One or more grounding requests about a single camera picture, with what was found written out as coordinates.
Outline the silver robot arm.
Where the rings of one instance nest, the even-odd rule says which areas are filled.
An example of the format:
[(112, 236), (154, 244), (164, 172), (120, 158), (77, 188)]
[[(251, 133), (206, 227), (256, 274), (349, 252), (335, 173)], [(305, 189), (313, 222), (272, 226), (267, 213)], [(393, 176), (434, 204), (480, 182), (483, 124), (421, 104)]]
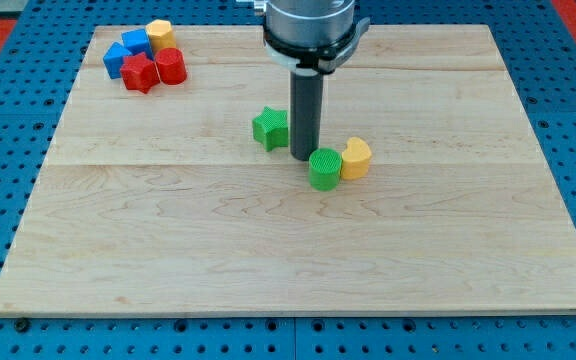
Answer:
[(238, 0), (262, 18), (273, 61), (299, 76), (329, 75), (356, 51), (371, 20), (355, 18), (355, 0)]

